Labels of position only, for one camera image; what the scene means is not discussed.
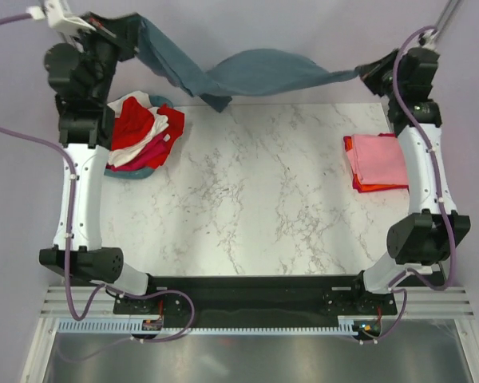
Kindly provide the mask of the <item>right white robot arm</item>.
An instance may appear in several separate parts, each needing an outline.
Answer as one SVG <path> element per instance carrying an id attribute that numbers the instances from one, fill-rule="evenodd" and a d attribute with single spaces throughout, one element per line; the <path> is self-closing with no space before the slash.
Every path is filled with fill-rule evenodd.
<path id="1" fill-rule="evenodd" d="M 360 68 L 364 85 L 387 97 L 387 118 L 400 144 L 409 180 L 409 212 L 387 233 L 386 253 L 358 275 L 351 308 L 368 314 L 378 294 L 390 293 L 410 276 L 429 284 L 436 265 L 452 260 L 471 223 L 453 202 L 441 155 L 441 113 L 430 98 L 439 55 L 429 48 L 395 50 Z"/>

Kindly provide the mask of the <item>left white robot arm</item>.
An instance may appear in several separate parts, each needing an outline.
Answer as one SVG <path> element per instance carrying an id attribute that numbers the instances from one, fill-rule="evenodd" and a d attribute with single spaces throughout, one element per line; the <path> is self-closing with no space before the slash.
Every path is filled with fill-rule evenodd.
<path id="1" fill-rule="evenodd" d="M 66 279 L 104 283 L 123 294 L 142 314 L 159 305 L 148 275 L 128 265 L 118 247 L 103 247 L 101 186 L 115 122 L 108 106 L 117 64 L 137 55 L 141 18 L 131 14 L 103 18 L 84 14 L 89 30 L 76 29 L 76 48 L 60 43 L 46 52 L 44 65 L 55 92 L 59 148 L 64 158 L 60 225 L 39 262 Z"/>

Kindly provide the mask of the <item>grey-blue t shirt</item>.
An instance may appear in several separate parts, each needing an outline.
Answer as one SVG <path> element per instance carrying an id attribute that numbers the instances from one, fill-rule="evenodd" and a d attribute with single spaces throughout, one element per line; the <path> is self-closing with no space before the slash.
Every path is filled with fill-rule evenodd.
<path id="1" fill-rule="evenodd" d="M 278 49 L 245 50 L 205 71 L 147 18 L 140 21 L 138 60 L 218 113 L 234 96 L 268 97 L 359 75 L 358 68 L 330 72 L 307 57 Z"/>

